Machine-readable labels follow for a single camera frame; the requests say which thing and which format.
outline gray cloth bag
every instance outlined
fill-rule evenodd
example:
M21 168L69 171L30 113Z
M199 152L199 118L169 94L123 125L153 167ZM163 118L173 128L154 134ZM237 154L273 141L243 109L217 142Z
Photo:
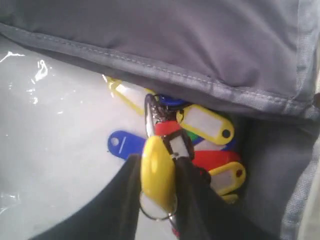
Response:
M238 208L283 240L320 227L317 0L0 0L26 48L250 124Z

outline bundle of key tags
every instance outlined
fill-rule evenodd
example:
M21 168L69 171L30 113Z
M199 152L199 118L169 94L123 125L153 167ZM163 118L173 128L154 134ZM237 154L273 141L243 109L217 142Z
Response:
M108 149L124 160L130 154L140 154L140 209L155 221L170 220L176 228L175 161L185 158L200 170L208 185L227 203L238 199L235 191L244 183L246 170L240 156L232 151L235 128L225 116L170 96L155 94L143 87L106 78L111 92L126 104L144 114L146 139L118 130L108 138ZM126 140L126 148L113 142ZM147 201L165 212L161 217L147 211Z

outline yellow key fob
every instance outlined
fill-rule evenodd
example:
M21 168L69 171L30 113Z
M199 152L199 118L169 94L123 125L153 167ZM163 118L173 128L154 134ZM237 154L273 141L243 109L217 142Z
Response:
M223 116L193 104L176 113L176 120L190 132L217 145L229 143L235 134L232 123Z
M172 213L176 201L175 163L160 136L151 136L145 142L140 178L143 193Z
M111 92L121 98L130 108L134 109L139 115L145 114L145 97L147 94L154 94L153 91L141 86L114 79L111 77L103 78Z
M211 175L210 186L220 196L238 189L246 179L245 167L237 162L229 162L223 166L209 171Z
M227 204L234 204L238 199L238 195L237 194L228 194L228 195L224 195L221 196L221 198L227 203Z

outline stitching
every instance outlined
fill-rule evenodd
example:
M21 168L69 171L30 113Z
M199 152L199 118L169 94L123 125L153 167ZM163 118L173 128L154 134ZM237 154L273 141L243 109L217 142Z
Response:
M168 70L168 69L165 69L165 68L157 67L157 66L154 66L154 65L151 65L151 64L146 64L144 62L141 62L141 61L138 61L138 60L134 60L134 59L131 59L131 58L127 58L127 57L123 57L123 56L120 56L120 55L117 55L117 54L112 54L112 53L108 53L108 52L104 52L104 51L99 51L97 49L93 49L93 48L90 48L90 47L74 44L74 43L68 42L66 40L60 40L60 39L56 39L54 37L48 37L48 36L41 36L42 33L33 33L33 32L28 32L28 31L26 31L24 29L20 29L20 28L17 28L17 27L8 26L8 25L5 25L5 24L2 24L2 25L4 27L6 27L6 28L11 28L11 29L14 29L14 30L16 30L18 32L23 32L24 34L30 35L30 36L32 36L34 38L50 40L50 41L53 41L53 42L56 42L56 43L73 46L73 47L78 48L78 49L83 49L85 51L89 50L91 52L95 52L95 53L98 53L98 54L103 54L103 55L109 56L111 58L122 59L122 60L127 61L127 62L132 62L132 63L136 63L136 64L139 64L139 65L148 67L148 68L157 69L157 70L160 70L160 71L165 72L165 73L173 74L173 75L184 77L184 78L187 78L187 79L197 80L197 81L209 84L209 85L215 85L215 86L223 87L223 88L229 89L231 91L246 93L246 94L252 95L252 96L263 97L263 98L266 98L268 101L273 102L273 103L287 102L288 104L291 104L291 105L294 103L295 105L301 105L301 106L305 106L306 103L308 103L308 102L300 102L300 101L297 101L297 100L287 99L287 98L278 97L278 96L265 95L265 94L262 94L262 93L247 91L247 90L234 88L234 87L231 87L231 86L228 86L228 85L224 85L224 84L222 85L222 83L212 82L212 81L208 81L208 80L205 80L205 79L202 79L202 78L198 78L198 77L194 77L194 76L191 76L191 75L186 75L186 74L183 74L183 73L180 73L180 72L171 71L171 70Z

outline clear plastic sheet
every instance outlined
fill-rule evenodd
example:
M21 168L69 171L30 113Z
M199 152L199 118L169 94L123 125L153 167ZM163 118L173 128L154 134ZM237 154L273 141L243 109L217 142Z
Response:
M107 148L143 116L111 95L101 74L0 37L0 239L26 240L94 198L123 165ZM173 240L170 223L140 214L136 239Z

